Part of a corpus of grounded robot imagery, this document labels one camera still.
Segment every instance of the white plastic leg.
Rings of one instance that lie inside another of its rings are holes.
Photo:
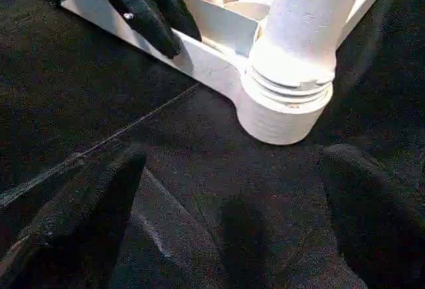
[[[276,145],[306,137],[331,98],[338,38],[354,2],[274,0],[236,104],[248,133]]]

